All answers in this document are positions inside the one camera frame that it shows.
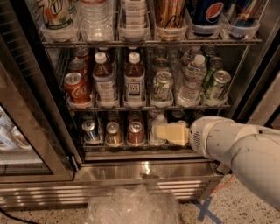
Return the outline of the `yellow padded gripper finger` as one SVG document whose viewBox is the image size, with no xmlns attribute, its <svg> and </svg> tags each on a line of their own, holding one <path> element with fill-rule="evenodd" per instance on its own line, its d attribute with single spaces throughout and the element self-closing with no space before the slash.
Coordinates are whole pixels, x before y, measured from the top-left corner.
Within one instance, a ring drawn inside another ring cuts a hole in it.
<svg viewBox="0 0 280 224">
<path fill-rule="evenodd" d="M 156 135 L 168 142 L 176 145 L 185 146 L 189 142 L 190 129 L 186 126 L 186 122 L 171 122 L 158 124 L 155 126 Z"/>
</svg>

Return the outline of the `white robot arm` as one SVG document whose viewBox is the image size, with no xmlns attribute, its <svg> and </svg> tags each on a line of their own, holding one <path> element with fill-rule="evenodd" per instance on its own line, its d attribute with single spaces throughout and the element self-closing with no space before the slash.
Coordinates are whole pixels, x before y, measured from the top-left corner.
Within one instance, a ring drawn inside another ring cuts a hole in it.
<svg viewBox="0 0 280 224">
<path fill-rule="evenodd" d="M 153 132 L 173 144 L 190 144 L 205 158 L 221 162 L 253 194 L 280 209 L 279 130 L 210 115 L 189 128 L 183 122 L 156 124 Z"/>
</svg>

